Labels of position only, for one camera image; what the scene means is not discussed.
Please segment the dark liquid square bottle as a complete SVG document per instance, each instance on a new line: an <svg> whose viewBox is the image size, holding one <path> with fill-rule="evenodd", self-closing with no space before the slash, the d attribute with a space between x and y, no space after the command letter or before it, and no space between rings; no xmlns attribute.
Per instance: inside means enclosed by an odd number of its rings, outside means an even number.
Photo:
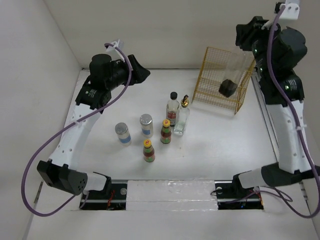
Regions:
<svg viewBox="0 0 320 240"><path fill-rule="evenodd" d="M236 92L251 59L251 53L248 51L235 49L231 52L218 90L221 95L229 98Z"/></svg>

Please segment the clear square oil bottle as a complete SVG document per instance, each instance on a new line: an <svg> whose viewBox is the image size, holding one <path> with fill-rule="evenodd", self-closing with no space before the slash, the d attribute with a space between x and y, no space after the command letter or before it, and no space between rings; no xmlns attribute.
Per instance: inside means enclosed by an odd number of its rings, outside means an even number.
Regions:
<svg viewBox="0 0 320 240"><path fill-rule="evenodd" d="M188 122L188 118L190 115L190 109L189 109L189 96L186 94L183 99L180 102L180 108L177 111L176 114L176 122L175 122L175 126L174 126L174 133L178 134L178 135L183 135L185 130L186 130L186 126L187 126L187 122Z"/></svg>

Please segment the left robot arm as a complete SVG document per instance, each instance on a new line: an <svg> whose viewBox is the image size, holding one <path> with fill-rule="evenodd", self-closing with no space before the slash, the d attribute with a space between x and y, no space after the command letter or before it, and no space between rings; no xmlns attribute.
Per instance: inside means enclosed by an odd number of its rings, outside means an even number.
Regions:
<svg viewBox="0 0 320 240"><path fill-rule="evenodd" d="M76 196L85 190L88 175L77 171L78 162L92 127L112 99L112 90L121 85L140 84L151 74L133 54L128 55L128 60L132 71L125 62L112 60L107 54L92 57L90 74L75 99L72 127L62 134L48 160L37 164L37 171L48 186Z"/></svg>

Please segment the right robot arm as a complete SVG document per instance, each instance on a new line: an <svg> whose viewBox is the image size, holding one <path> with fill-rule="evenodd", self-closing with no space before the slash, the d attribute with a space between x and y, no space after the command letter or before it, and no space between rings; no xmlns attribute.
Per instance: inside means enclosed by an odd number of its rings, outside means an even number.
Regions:
<svg viewBox="0 0 320 240"><path fill-rule="evenodd" d="M255 16L248 24L236 26L235 44L242 50L252 52L260 90L270 114L278 142L279 157L276 163L239 173L233 177L231 191L243 197L253 187L280 187L317 178L304 153L298 132L304 132L304 90L302 80L293 68L307 54L304 35L291 27L276 27L271 49L271 66L277 84L286 94L281 95L273 82L267 65L267 48L270 30L263 28L267 20Z"/></svg>

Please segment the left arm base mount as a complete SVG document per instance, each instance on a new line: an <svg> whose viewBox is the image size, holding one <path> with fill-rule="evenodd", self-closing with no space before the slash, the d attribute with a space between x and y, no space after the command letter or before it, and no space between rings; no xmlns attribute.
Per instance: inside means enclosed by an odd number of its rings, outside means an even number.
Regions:
<svg viewBox="0 0 320 240"><path fill-rule="evenodd" d="M93 172L82 193L79 209L85 211L124 211L127 203L128 181Z"/></svg>

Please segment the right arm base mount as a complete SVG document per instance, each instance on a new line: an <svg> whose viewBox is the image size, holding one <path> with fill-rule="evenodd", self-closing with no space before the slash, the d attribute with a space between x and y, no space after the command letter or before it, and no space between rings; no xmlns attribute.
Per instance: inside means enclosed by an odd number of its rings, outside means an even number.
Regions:
<svg viewBox="0 0 320 240"><path fill-rule="evenodd" d="M261 194L253 187L243 188L239 174L231 180L215 180L214 190L210 193L216 198L217 209L222 210L263 210Z"/></svg>

